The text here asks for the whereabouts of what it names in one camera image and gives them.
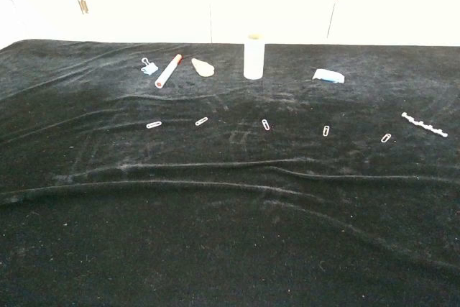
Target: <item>paper clip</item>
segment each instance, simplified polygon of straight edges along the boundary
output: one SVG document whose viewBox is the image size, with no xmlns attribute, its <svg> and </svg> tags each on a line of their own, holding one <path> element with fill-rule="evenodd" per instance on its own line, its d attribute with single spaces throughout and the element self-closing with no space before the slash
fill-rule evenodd
<svg viewBox="0 0 460 307">
<path fill-rule="evenodd" d="M 201 118 L 200 120 L 198 120 L 195 125 L 196 126 L 200 126 L 201 124 L 205 123 L 208 121 L 208 118 L 205 116 L 204 118 Z"/>
<path fill-rule="evenodd" d="M 382 143 L 388 142 L 388 140 L 391 138 L 391 134 L 387 133 L 385 136 L 382 137 L 380 140 Z"/>
<path fill-rule="evenodd" d="M 147 124 L 148 129 L 153 129 L 154 127 L 158 127 L 161 125 L 161 122 L 151 122 L 150 124 Z"/>
<path fill-rule="evenodd" d="M 268 121 L 266 119 L 262 120 L 262 125 L 264 125 L 264 129 L 269 131 L 270 130 L 270 125 L 268 124 Z"/>
<path fill-rule="evenodd" d="M 156 70 L 158 70 L 158 66 L 156 66 L 154 63 L 149 63 L 147 58 L 142 58 L 141 61 L 145 64 L 145 67 L 141 68 L 141 71 L 146 75 L 151 75 Z"/>
</svg>

